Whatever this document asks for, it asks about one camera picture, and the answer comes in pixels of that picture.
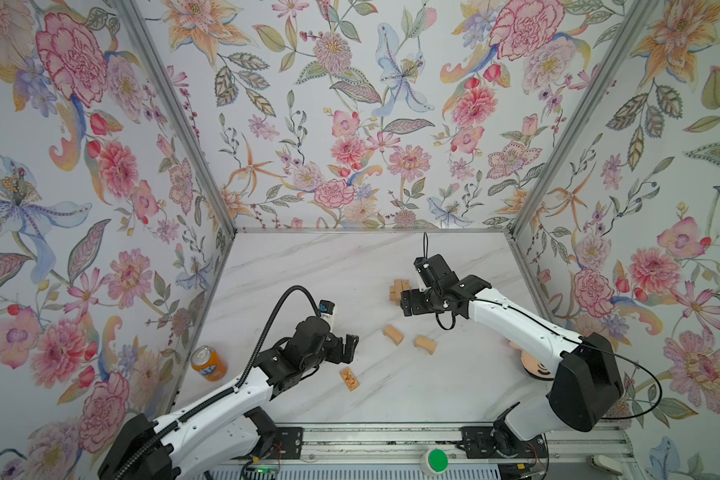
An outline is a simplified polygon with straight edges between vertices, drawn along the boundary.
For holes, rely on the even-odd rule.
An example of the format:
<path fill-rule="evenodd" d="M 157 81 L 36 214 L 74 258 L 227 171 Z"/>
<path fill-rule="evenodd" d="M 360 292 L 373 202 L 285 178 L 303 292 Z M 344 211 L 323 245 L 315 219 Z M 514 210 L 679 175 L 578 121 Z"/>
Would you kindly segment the printed wood block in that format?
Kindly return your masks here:
<path fill-rule="evenodd" d="M 349 367 L 342 369 L 339 375 L 350 391 L 354 391 L 359 387 L 360 382 Z"/>

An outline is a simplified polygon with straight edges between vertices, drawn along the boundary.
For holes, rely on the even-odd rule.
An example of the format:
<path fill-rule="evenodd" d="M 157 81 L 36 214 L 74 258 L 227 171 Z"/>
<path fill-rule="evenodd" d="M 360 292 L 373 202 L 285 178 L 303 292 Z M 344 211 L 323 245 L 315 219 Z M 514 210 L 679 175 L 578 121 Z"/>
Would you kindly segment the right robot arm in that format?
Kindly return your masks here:
<path fill-rule="evenodd" d="M 441 255 L 420 256 L 414 268 L 420 285 L 401 294 L 405 316 L 448 313 L 486 326 L 538 360 L 551 376 L 547 393 L 511 405 L 492 422 L 487 434 L 491 453 L 513 458 L 550 431 L 589 432 L 600 421 L 613 420 L 610 411 L 626 392 L 617 365 L 623 357 L 604 336 L 560 327 L 478 276 L 459 278 Z"/>

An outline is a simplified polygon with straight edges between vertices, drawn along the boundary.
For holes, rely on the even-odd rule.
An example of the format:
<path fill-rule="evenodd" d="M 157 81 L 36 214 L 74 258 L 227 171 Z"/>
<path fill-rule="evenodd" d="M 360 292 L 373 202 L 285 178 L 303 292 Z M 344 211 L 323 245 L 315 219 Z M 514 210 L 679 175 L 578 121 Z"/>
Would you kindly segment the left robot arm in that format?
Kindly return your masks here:
<path fill-rule="evenodd" d="M 98 469 L 101 479 L 192 479 L 236 458 L 266 456 L 278 428 L 265 406 L 325 363 L 352 363 L 359 338 L 333 332 L 332 302 L 309 302 L 310 316 L 292 335 L 264 346 L 289 296 L 311 294 L 289 287 L 267 318 L 242 372 L 201 399 L 154 420 L 139 414 L 128 420 Z"/>

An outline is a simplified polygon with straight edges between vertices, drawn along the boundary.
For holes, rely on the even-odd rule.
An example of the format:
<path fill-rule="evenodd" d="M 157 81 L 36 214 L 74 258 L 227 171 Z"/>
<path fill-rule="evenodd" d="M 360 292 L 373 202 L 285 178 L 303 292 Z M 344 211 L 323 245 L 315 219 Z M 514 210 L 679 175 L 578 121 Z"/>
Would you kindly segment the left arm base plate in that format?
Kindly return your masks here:
<path fill-rule="evenodd" d="M 259 459 L 300 460 L 304 443 L 302 427 L 276 427 L 260 436 Z"/>

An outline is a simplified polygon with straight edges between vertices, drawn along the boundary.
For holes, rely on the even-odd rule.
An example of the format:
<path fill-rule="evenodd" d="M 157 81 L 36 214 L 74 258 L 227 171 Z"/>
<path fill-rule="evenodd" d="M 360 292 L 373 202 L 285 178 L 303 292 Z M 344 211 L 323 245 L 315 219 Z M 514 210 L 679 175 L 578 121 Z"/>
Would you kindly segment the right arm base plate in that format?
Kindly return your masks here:
<path fill-rule="evenodd" d="M 511 431 L 492 425 L 464 426 L 458 445 L 468 459 L 546 458 L 547 442 L 542 435 L 521 440 Z"/>

